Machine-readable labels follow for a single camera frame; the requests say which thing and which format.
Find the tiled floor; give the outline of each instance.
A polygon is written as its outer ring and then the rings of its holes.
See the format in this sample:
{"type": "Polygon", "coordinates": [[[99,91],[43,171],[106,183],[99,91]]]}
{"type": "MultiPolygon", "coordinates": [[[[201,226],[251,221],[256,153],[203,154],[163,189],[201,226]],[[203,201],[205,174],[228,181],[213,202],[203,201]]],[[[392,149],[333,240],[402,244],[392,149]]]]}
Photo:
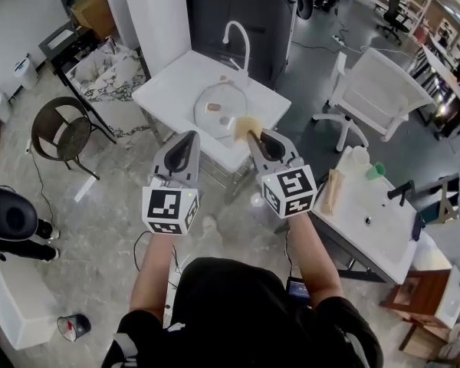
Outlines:
{"type": "MultiPolygon", "coordinates": [[[[349,30],[345,33],[349,46],[359,48],[371,42],[377,47],[394,48],[374,31],[373,18],[371,10],[357,2],[342,3],[340,20],[349,30]]],[[[294,40],[335,50],[330,36],[339,28],[334,16],[314,13],[308,22],[298,19],[294,40]]],[[[358,58],[352,51],[348,51],[348,55],[358,58]]],[[[294,44],[290,64],[278,85],[278,92],[293,102],[279,128],[298,145],[301,155],[318,175],[337,161],[338,156],[332,150],[339,132],[338,127],[328,123],[309,126],[308,120],[327,97],[334,59],[335,54],[306,50],[294,44]]],[[[13,186],[30,199],[44,218],[49,216],[48,207],[40,196],[41,186],[31,156],[25,155],[25,143],[35,114],[47,101],[61,95],[68,95],[66,87],[48,70],[43,70],[37,87],[23,91],[15,102],[13,116],[0,142],[0,184],[13,186]]],[[[389,143],[380,143],[371,131],[367,130],[367,134],[371,139],[372,158],[386,164],[388,177],[395,184],[411,178],[425,182],[451,172],[453,155],[460,147],[460,137],[436,142],[415,118],[404,124],[389,143]]],[[[348,143],[356,141],[352,136],[347,140],[348,143]]],[[[133,243],[145,230],[140,215],[142,186],[157,148],[150,132],[144,133],[128,150],[94,133],[82,161],[99,174],[100,181],[94,183],[79,203],[74,197],[89,176],[78,168],[68,171],[63,163],[36,156],[44,180],[44,194],[51,201],[55,224],[62,231],[61,239],[54,243],[62,251],[61,258],[52,264],[37,263],[37,267],[63,312],[86,314],[92,331],[76,343],[68,343],[56,333],[50,343],[22,351],[14,351],[3,340],[2,347],[17,368],[100,365],[120,318],[127,312],[136,277],[133,243]]],[[[247,188],[234,203],[224,205],[223,191],[218,184],[204,173],[200,175],[200,182],[204,193],[202,207],[192,235],[177,241],[179,261],[187,263],[187,258],[191,260],[199,255],[221,255],[270,269],[285,282],[289,264],[283,252],[284,239],[273,233],[274,229],[266,221],[267,215],[251,207],[249,199],[255,188],[247,188]],[[218,220],[221,240],[199,237],[201,218],[208,213],[218,220]]],[[[148,236],[138,244],[136,254],[140,260],[147,239],[148,236]]],[[[343,281],[343,286],[346,296],[380,339],[386,366],[423,366],[421,360],[398,351],[409,326],[378,307],[389,288],[348,280],[343,281]]]]}

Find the brown box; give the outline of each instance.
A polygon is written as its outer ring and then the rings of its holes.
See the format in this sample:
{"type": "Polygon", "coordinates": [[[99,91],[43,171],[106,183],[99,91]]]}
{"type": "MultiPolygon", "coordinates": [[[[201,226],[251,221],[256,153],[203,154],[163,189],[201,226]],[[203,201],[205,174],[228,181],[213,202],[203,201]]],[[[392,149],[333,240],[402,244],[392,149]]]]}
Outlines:
{"type": "Polygon", "coordinates": [[[71,11],[78,24],[94,30],[99,40],[112,35],[116,29],[107,0],[77,0],[71,11]]]}

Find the white shoe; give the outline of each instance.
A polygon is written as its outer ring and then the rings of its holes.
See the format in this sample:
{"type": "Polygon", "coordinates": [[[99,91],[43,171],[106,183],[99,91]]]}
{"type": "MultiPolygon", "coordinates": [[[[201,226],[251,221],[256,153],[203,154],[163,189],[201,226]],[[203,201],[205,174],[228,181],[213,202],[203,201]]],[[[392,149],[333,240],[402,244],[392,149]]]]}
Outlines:
{"type": "Polygon", "coordinates": [[[51,263],[60,257],[60,250],[58,248],[53,248],[55,250],[54,257],[48,261],[43,260],[44,263],[51,263]]]}
{"type": "Polygon", "coordinates": [[[60,229],[53,226],[53,230],[51,231],[51,235],[48,240],[58,240],[60,238],[60,234],[60,229]]]}
{"type": "Polygon", "coordinates": [[[205,215],[202,217],[202,232],[204,234],[211,230],[216,230],[216,219],[213,215],[205,215]]]}

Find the white wall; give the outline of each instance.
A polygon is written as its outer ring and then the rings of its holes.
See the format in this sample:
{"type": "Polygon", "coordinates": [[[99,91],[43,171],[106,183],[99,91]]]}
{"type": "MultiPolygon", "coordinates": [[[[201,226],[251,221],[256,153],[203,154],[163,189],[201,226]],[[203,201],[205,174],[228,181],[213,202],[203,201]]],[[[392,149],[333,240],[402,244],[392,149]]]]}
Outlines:
{"type": "Polygon", "coordinates": [[[127,0],[152,76],[191,50],[186,0],[127,0]]]}
{"type": "Polygon", "coordinates": [[[116,22],[117,31],[120,34],[121,43],[130,49],[136,49],[140,46],[136,30],[131,20],[130,9],[126,0],[107,0],[110,11],[116,22]]]}
{"type": "Polygon", "coordinates": [[[60,0],[0,0],[0,88],[8,96],[19,86],[15,63],[27,53],[44,61],[38,44],[66,21],[60,0]]]}

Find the white office chair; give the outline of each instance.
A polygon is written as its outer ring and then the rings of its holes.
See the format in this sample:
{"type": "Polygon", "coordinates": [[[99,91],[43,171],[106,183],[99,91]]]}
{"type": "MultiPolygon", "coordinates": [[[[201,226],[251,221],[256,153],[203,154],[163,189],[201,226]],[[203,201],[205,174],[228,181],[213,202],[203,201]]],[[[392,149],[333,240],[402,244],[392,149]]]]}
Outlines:
{"type": "Polygon", "coordinates": [[[360,137],[364,147],[368,140],[353,122],[358,119],[381,133],[381,140],[390,140],[397,127],[409,119],[409,113],[430,104],[432,98],[401,67],[378,51],[369,48],[351,70],[345,70],[346,55],[339,52],[330,76],[332,95],[326,105],[338,106],[349,116],[319,113],[318,120],[337,121],[343,125],[336,151],[343,151],[349,130],[360,137]]]}

